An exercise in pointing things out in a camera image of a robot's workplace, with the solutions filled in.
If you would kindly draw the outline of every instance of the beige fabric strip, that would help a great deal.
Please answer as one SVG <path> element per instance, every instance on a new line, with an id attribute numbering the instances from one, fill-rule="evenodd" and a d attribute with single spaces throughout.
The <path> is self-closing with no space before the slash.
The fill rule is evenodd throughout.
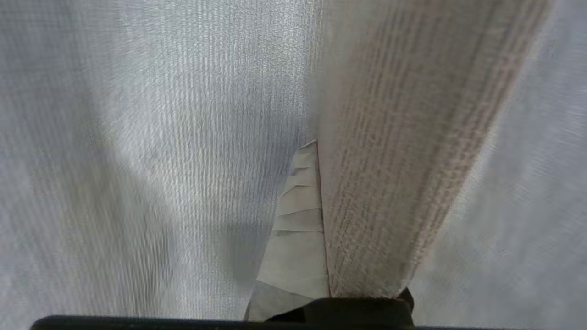
<path id="1" fill-rule="evenodd" d="M 408 284 L 548 8 L 326 1 L 319 155 L 334 297 Z"/>

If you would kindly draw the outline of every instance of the ribbed fabric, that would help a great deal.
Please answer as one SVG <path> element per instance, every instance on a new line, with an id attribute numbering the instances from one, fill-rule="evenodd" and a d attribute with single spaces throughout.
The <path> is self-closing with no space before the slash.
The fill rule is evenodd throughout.
<path id="1" fill-rule="evenodd" d="M 325 4 L 319 152 L 333 296 L 389 297 L 407 285 L 548 7 Z"/>

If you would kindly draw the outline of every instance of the fabric texture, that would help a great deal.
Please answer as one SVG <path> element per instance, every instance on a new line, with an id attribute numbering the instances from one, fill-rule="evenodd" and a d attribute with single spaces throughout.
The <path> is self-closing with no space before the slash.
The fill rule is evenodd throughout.
<path id="1" fill-rule="evenodd" d="M 410 284 L 417 324 L 587 327 L 585 17 L 554 8 Z"/>
<path id="2" fill-rule="evenodd" d="M 242 319 L 318 2 L 4 0 L 0 318 Z"/>
<path id="3" fill-rule="evenodd" d="M 333 297 L 392 297 L 451 207 L 547 1 L 327 1 L 319 127 Z"/>
<path id="4" fill-rule="evenodd" d="M 249 303 L 250 321 L 265 321 L 330 296 L 316 145 L 312 141 L 293 156 Z"/>

